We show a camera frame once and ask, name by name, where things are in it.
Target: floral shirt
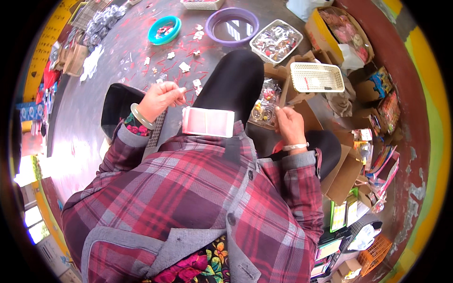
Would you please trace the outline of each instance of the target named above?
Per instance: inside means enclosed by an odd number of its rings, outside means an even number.
[[[230,282],[226,235],[142,283]]]
[[[131,133],[142,137],[148,136],[151,132],[151,130],[143,126],[137,120],[137,118],[135,118],[132,112],[129,114],[129,116],[127,116],[126,120],[124,121],[124,125]]]

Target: white bag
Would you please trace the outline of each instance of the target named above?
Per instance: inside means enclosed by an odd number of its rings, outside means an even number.
[[[365,66],[365,63],[360,59],[357,52],[349,46],[348,44],[339,44],[341,52],[343,53],[343,63],[341,64],[341,69],[343,70],[358,70]]]
[[[286,7],[304,22],[317,7],[332,6],[333,0],[289,0]]]

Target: floral sleeve cuff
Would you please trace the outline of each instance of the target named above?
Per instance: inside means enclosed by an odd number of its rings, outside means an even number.
[[[124,126],[133,134],[146,137],[149,136],[151,130],[143,126],[132,114],[132,112],[127,116],[124,121]]]

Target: teal plastic bowl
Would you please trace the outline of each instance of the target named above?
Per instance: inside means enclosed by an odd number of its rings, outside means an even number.
[[[159,28],[168,26],[168,25],[173,25],[173,24],[174,24],[174,28],[171,31],[171,33],[163,36],[162,38],[156,39],[156,34],[157,34],[157,31]],[[175,37],[179,34],[179,32],[181,31],[181,26],[182,26],[182,23],[178,17],[175,17],[175,16],[163,17],[163,18],[157,20],[149,29],[148,40],[154,45],[162,45],[162,44],[169,43],[170,41],[175,39]]]

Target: orange plastic crate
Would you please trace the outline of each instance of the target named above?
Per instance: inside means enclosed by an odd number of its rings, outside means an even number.
[[[361,251],[357,257],[357,261],[362,265],[360,274],[365,276],[378,266],[386,257],[391,246],[392,242],[382,234],[376,236],[374,243],[367,250]]]

